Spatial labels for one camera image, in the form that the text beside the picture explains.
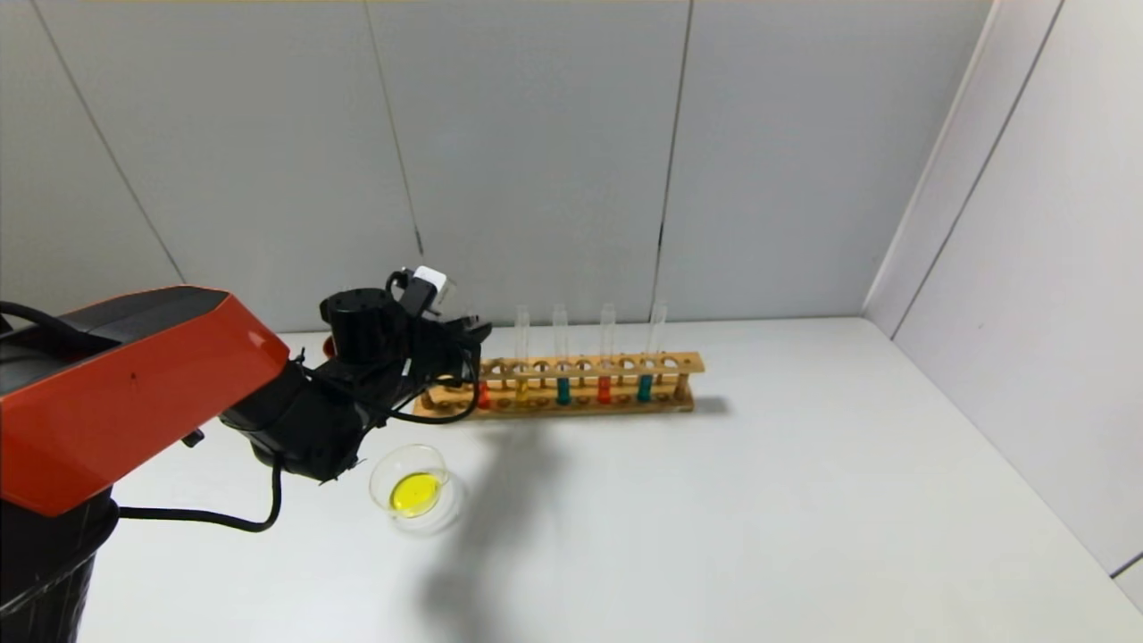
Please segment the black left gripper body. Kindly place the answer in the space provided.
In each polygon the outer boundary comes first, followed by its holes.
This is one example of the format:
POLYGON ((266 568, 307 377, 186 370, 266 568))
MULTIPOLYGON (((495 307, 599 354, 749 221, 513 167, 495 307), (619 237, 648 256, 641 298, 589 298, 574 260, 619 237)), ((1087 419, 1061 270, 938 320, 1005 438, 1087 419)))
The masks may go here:
POLYGON ((474 383, 478 346, 458 327, 414 324, 405 337, 403 376, 424 387, 442 380, 474 383))

